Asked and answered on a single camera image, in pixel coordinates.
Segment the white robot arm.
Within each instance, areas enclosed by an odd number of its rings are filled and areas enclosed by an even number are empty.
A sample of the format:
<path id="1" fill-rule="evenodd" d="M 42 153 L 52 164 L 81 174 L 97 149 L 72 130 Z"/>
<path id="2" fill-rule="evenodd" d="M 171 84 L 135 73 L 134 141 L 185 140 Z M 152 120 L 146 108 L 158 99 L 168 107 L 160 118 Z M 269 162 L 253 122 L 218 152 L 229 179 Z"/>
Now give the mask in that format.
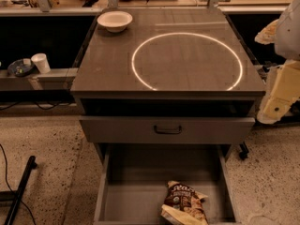
<path id="1" fill-rule="evenodd" d="M 286 59 L 283 65 L 270 69 L 257 114 L 260 123 L 274 124 L 300 98 L 300 0 L 292 0 L 277 20 L 257 34 L 255 41 L 273 43 L 275 53 Z"/>

